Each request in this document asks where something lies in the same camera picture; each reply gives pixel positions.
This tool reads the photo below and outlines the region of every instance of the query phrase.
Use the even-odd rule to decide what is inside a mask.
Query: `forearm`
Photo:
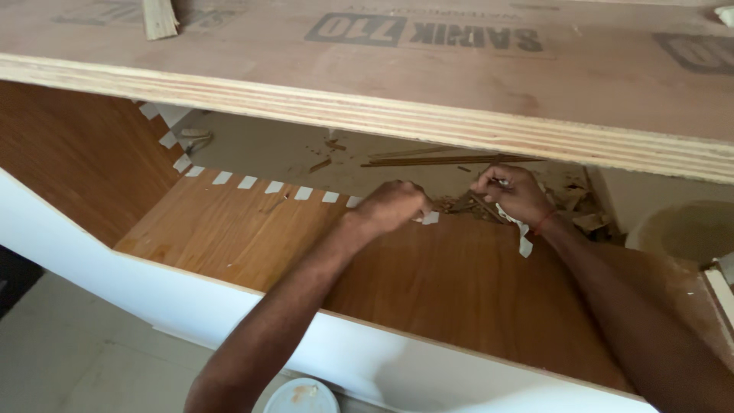
[[[373,238],[352,214],[345,215],[222,343],[192,387],[186,410],[251,409],[295,351],[341,271]]]
[[[734,378],[681,322],[627,284],[595,246],[559,216],[543,236],[571,269],[602,331],[638,391],[663,412],[734,406]]]

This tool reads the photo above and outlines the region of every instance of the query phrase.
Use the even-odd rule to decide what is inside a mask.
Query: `hand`
[[[476,193],[487,194],[484,200],[496,202],[516,220],[535,228],[556,208],[545,197],[529,170],[508,165],[490,166],[471,185]]]
[[[412,182],[392,181],[380,185],[354,210],[352,217],[374,236],[394,231],[414,218],[431,212],[431,200]]]

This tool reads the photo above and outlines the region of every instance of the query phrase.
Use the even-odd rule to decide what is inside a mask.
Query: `plywood sheet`
[[[112,247],[178,181],[180,146],[128,99],[0,82],[0,168]]]
[[[347,210],[347,195],[327,203],[324,191],[314,190],[296,201],[297,186],[265,194],[268,180],[243,190],[243,176],[214,185],[218,175],[182,178],[115,250],[266,292]],[[559,258],[534,238],[524,259],[517,242],[515,227],[467,217],[408,223],[357,255],[324,309],[631,392]],[[614,254],[624,267],[654,271],[654,296],[672,311],[690,311],[718,354],[732,358],[729,333],[705,287],[698,290],[695,267],[621,248]],[[661,283],[671,272],[686,283],[666,290]],[[670,290],[675,305],[667,301]]]
[[[704,9],[478,0],[178,6],[181,35],[147,43],[138,1],[5,2],[0,78],[734,182],[734,32]]]

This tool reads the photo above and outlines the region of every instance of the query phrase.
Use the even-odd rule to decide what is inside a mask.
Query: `red thread bracelet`
[[[545,221],[547,221],[548,218],[554,216],[556,214],[556,212],[558,212],[558,211],[556,211],[554,209],[553,211],[550,211],[548,213],[548,215],[546,215],[542,220],[540,220],[540,222],[538,223],[538,225],[533,230],[533,234],[540,235],[540,228],[543,226],[543,224],[545,223]]]

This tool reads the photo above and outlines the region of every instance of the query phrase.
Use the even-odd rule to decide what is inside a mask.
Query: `concrete floor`
[[[212,353],[47,273],[0,320],[0,411],[181,412]],[[299,376],[276,376],[253,411]],[[387,412],[336,396],[342,412]]]

